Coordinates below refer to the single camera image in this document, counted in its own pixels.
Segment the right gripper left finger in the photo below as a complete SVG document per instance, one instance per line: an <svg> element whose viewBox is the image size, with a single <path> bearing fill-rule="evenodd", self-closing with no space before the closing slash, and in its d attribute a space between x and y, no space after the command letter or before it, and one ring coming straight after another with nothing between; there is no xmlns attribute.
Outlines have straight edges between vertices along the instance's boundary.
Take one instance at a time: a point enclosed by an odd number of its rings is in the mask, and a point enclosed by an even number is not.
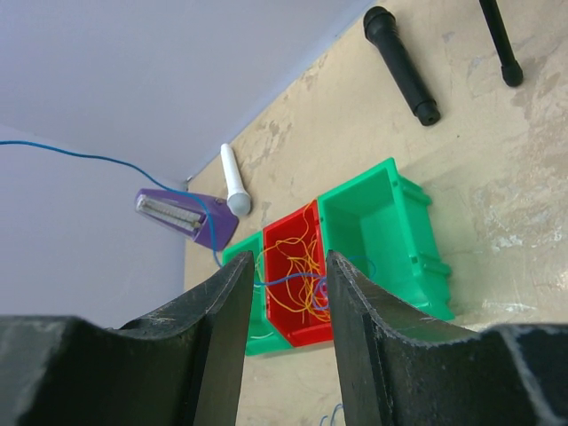
<svg viewBox="0 0 568 426"><path fill-rule="evenodd" d="M2 317L2 424L235 424L254 274L243 252L117 329Z"/></svg>

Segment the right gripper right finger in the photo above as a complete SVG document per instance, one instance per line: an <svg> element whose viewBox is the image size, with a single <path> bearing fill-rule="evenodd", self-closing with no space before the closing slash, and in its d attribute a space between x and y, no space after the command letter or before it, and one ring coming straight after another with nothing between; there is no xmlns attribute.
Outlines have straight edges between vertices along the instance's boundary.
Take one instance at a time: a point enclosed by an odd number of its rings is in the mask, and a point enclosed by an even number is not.
<svg viewBox="0 0 568 426"><path fill-rule="evenodd" d="M375 285L335 251L327 290L347 424L566 424L566 325L458 327Z"/></svg>

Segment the green bin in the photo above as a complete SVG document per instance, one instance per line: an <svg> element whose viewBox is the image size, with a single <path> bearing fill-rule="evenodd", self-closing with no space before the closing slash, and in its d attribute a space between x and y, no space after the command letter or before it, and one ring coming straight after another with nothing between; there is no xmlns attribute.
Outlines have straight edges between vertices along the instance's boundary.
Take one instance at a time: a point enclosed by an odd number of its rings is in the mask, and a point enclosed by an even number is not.
<svg viewBox="0 0 568 426"><path fill-rule="evenodd" d="M257 232L248 238L224 249L222 253L223 264L231 261L244 251L251 251L255 259L255 277L253 296L248 323L248 337L245 354L256 356L277 351L290 350L291 343L276 329L267 318L266 286L257 285L264 282L264 260L261 252L264 249L263 234Z"/></svg>
<svg viewBox="0 0 568 426"><path fill-rule="evenodd" d="M413 307L452 320L451 269L438 252L430 204L389 158L319 196L323 245Z"/></svg>

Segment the red bin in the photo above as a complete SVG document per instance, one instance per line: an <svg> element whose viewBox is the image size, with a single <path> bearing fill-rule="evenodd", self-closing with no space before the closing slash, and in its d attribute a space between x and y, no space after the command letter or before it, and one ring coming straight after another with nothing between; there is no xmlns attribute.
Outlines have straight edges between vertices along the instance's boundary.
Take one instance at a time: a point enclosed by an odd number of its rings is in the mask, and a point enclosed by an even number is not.
<svg viewBox="0 0 568 426"><path fill-rule="evenodd" d="M332 341L318 203L266 226L263 239L268 320L294 348Z"/></svg>

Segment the purple metronome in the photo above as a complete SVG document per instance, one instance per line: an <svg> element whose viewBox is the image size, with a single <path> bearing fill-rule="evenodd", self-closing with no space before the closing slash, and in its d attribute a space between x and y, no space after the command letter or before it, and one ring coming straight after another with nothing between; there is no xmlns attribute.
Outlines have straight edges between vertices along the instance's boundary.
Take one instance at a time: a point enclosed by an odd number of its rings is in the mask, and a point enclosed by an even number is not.
<svg viewBox="0 0 568 426"><path fill-rule="evenodd" d="M137 194L135 210L215 251L226 247L239 224L225 199L199 193L144 188Z"/></svg>

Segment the white microphone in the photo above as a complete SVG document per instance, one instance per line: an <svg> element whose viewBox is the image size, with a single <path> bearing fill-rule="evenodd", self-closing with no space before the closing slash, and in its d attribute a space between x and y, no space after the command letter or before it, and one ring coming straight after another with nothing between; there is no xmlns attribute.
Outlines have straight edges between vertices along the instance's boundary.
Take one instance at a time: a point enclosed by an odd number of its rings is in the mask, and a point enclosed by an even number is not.
<svg viewBox="0 0 568 426"><path fill-rule="evenodd" d="M244 187L234 151L229 144L221 145L220 156L227 186L226 203L236 217L245 217L251 211L251 199Z"/></svg>

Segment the black music stand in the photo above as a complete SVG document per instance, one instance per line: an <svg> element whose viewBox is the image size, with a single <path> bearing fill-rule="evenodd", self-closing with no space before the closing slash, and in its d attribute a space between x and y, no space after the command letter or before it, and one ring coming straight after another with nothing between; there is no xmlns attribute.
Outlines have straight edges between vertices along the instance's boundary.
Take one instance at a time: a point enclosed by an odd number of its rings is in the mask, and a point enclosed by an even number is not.
<svg viewBox="0 0 568 426"><path fill-rule="evenodd" d="M479 4L501 63L502 79L509 87L518 87L524 81L524 74L513 52L499 6L495 0L480 0Z"/></svg>

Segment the black microphone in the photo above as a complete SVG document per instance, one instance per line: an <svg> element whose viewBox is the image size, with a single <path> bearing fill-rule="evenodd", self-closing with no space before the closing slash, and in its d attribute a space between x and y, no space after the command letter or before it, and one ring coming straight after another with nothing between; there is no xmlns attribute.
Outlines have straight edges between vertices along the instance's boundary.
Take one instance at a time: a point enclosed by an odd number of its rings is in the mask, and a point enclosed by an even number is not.
<svg viewBox="0 0 568 426"><path fill-rule="evenodd" d="M436 124L438 105L402 43L394 15L381 6L370 8L363 19L365 38L379 51L398 89L422 126Z"/></svg>

